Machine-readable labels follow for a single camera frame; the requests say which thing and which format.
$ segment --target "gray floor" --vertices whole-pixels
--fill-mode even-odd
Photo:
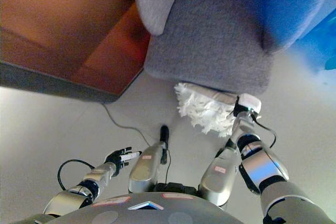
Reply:
[[[336,221],[336,88],[294,58],[277,55],[269,89],[259,97],[260,121],[277,131],[274,151],[288,167],[291,181]],[[150,143],[167,124],[172,154],[168,180],[197,187],[224,140],[215,133],[204,135],[179,117],[173,85],[143,73],[108,107],[116,121],[140,128]],[[114,150],[146,147],[137,132],[113,125],[99,104],[4,88],[0,92],[2,223],[43,210],[60,191],[56,172],[63,161],[80,158],[98,165]],[[271,141],[269,133],[260,133]],[[102,198],[127,193],[132,164],[113,179]],[[161,167],[161,182],[165,170]],[[83,165],[69,164],[62,173],[64,184],[74,185],[85,172]],[[248,191],[240,175],[227,211],[245,223],[262,223],[259,197]]]

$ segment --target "gray sofa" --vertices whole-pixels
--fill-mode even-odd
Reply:
[[[336,0],[136,0],[152,34],[145,71],[223,91],[260,94],[273,54],[336,8]]]

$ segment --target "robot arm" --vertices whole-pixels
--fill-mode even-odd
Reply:
[[[119,174],[127,160],[138,157],[141,152],[128,152],[131,147],[115,151],[106,157],[105,162],[92,169],[76,186],[57,194],[46,206],[43,214],[63,216],[92,204],[107,187],[112,177]]]
[[[334,223],[296,185],[280,159],[255,134],[251,115],[255,111],[247,100],[236,106],[237,119],[232,141],[241,154],[239,171],[247,187],[261,194],[264,224],[270,223]]]

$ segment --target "white mop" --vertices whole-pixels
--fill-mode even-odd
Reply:
[[[232,134],[235,120],[232,112],[237,95],[184,82],[175,86],[175,92],[180,115],[189,116],[194,127],[199,124],[203,133],[213,130],[219,133],[219,137]]]

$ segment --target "black cable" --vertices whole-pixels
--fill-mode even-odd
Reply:
[[[83,160],[80,160],[80,159],[70,159],[70,160],[67,160],[65,161],[63,164],[61,164],[61,166],[58,168],[58,172],[57,172],[57,180],[58,180],[58,183],[59,183],[59,186],[62,188],[63,191],[66,190],[66,188],[64,187],[63,183],[62,183],[62,180],[61,180],[61,170],[63,168],[63,166],[65,166],[66,164],[70,163],[70,162],[78,162],[78,163],[82,163],[82,164],[85,164],[87,166],[90,167],[90,169],[94,169],[95,167],[93,165],[90,165],[89,163],[83,161]]]
[[[126,130],[134,130],[134,131],[137,131],[137,132],[142,136],[142,138],[143,138],[143,140],[146,142],[146,144],[147,144],[148,146],[151,146],[151,145],[147,142],[146,138],[144,137],[144,135],[142,134],[142,132],[141,132],[139,129],[137,129],[137,128],[135,128],[135,127],[129,127],[129,126],[122,126],[122,125],[120,125],[119,123],[117,123],[117,122],[113,119],[113,117],[111,116],[110,111],[107,109],[106,105],[105,105],[104,103],[101,103],[101,105],[102,105],[102,106],[104,107],[104,109],[106,110],[106,112],[107,112],[109,118],[111,119],[111,121],[112,121],[117,127],[122,128],[122,129],[126,129]]]
[[[168,152],[168,155],[169,155],[169,164],[168,164],[168,168],[167,168],[167,171],[166,171],[166,181],[165,181],[166,184],[167,184],[168,171],[169,171],[169,168],[170,168],[170,164],[172,163],[172,157],[170,156],[170,151],[167,150],[167,152]]]
[[[258,124],[260,127],[264,128],[265,130],[271,132],[271,133],[274,135],[273,143],[270,145],[270,148],[272,148],[273,145],[275,144],[275,142],[277,141],[277,133],[276,133],[274,130],[272,130],[272,129],[266,127],[266,126],[263,126],[261,123],[259,123],[259,122],[257,121],[257,118],[256,118],[255,115],[252,114],[251,117],[252,117],[253,121],[254,121],[256,124]]]

